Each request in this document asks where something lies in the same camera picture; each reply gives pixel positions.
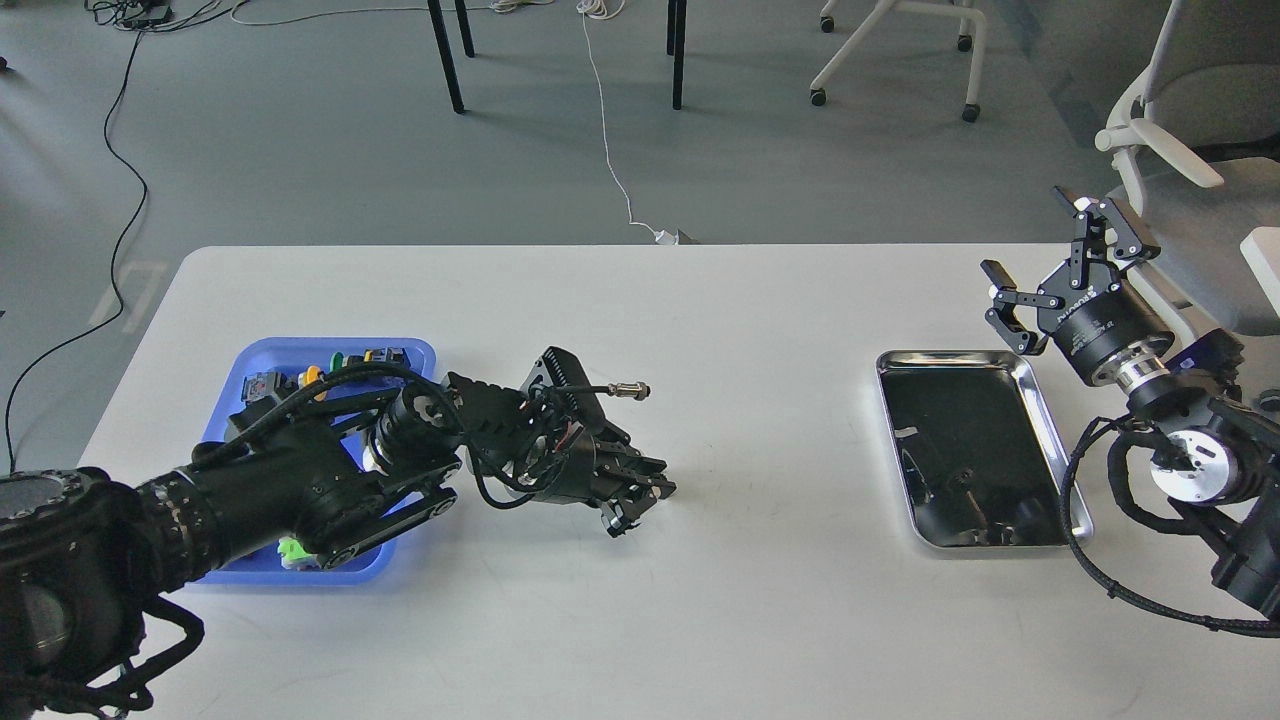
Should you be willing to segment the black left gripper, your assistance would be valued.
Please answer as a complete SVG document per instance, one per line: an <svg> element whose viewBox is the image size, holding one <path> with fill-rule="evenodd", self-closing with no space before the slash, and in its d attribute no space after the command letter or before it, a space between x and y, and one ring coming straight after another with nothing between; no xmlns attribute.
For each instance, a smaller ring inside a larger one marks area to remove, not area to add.
<svg viewBox="0 0 1280 720"><path fill-rule="evenodd" d="M677 489L667 462L643 456L630 441L611 421L598 430L581 421L535 427L520 443L520 498L599 506L608 536L623 536Z"/></svg>

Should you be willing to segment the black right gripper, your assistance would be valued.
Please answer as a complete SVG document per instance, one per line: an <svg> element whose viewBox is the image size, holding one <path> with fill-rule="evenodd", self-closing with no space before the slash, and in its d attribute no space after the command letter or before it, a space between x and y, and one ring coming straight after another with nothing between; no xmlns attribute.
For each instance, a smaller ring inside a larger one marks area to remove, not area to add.
<svg viewBox="0 0 1280 720"><path fill-rule="evenodd" d="M993 291L986 320L1015 354L1036 356L1047 340L1018 320L1016 307L1041 309L1039 328L1073 370L1089 387L1105 386L1112 379L1101 375L1102 366L1115 354L1139 343L1160 357L1172 346L1172 331L1124 278L1162 249L1125 199L1092 199L1064 186L1053 196L1075 217L1066 263L1039 284L1044 293L1025 293L1001 263L984 259Z"/></svg>

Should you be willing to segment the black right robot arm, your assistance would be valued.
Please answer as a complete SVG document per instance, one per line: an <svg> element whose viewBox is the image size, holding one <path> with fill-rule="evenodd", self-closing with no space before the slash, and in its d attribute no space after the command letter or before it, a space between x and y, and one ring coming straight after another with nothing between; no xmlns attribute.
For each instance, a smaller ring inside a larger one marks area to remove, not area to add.
<svg viewBox="0 0 1280 720"><path fill-rule="evenodd" d="M1123 199L1055 190L1074 217L1068 258L1023 292L1004 266L982 263L992 284L987 322L1016 354L1053 343L1089 387L1119 386L1126 415L1098 418L1068 462L1065 486L1088 448L1116 432L1107 456L1115 503L1162 534L1194 536L1216 555L1211 582L1260 614L1256 620L1183 612L1130 591L1070 550L1108 596L1212 632L1277 635L1277 424L1242 401L1242 343L1222 329L1172 352L1175 336L1126 274L1160 255Z"/></svg>

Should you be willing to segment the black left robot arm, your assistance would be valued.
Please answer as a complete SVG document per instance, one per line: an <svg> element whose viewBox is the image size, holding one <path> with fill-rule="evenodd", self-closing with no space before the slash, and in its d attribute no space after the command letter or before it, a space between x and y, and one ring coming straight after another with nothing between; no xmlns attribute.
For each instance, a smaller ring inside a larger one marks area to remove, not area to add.
<svg viewBox="0 0 1280 720"><path fill-rule="evenodd" d="M324 570L443 514L463 465L494 509L584 503L622 536L676 489L598 386L549 347L517 389L442 383L367 356L255 395L221 441L137 487L99 468L3 478L3 716L108 719L151 707L148 683L204 624L166 594L284 537Z"/></svg>

